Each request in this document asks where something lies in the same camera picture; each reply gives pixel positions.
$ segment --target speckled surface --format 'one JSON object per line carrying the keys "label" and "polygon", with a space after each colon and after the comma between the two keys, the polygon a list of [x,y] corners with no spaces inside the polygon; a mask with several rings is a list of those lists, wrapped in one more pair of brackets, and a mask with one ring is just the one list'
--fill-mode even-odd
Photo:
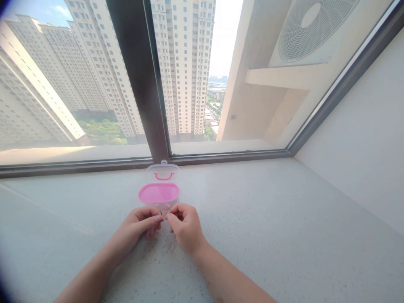
{"label": "speckled surface", "polygon": [[[15,302],[50,302],[131,208],[144,171],[0,181],[0,263]],[[294,159],[182,167],[206,238],[280,302],[403,302],[404,238]],[[101,301],[211,302],[163,225]]]}

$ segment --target plastic container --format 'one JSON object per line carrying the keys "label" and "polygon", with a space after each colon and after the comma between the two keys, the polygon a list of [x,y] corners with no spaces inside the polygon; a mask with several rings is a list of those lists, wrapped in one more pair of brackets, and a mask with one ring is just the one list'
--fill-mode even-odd
{"label": "plastic container", "polygon": [[146,169],[146,179],[149,183],[139,191],[139,200],[156,207],[165,215],[167,210],[179,201],[180,189],[175,184],[179,173],[180,168],[167,164],[166,160],[162,160],[161,164],[149,166]]}

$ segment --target glass pane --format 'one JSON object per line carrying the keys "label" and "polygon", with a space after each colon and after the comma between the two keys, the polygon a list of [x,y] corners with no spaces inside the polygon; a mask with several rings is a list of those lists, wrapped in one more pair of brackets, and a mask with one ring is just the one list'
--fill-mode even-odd
{"label": "glass pane", "polygon": [[151,0],[173,154],[284,149],[391,0]]}
{"label": "glass pane", "polygon": [[0,33],[0,165],[151,156],[105,0],[17,0]]}

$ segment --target pink lid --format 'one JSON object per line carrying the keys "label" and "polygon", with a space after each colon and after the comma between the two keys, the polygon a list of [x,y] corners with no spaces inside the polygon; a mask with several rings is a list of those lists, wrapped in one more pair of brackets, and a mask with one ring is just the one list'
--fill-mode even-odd
{"label": "pink lid", "polygon": [[150,183],[139,191],[143,203],[170,203],[178,198],[180,189],[174,183]]}

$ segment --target cloud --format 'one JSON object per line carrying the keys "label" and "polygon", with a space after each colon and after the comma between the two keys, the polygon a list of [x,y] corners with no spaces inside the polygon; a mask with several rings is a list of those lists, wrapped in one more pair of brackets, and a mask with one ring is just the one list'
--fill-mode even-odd
{"label": "cloud", "polygon": [[69,10],[61,7],[60,5],[56,6],[55,9],[60,12],[63,16],[67,17],[67,18],[71,18],[72,16],[70,15]]}

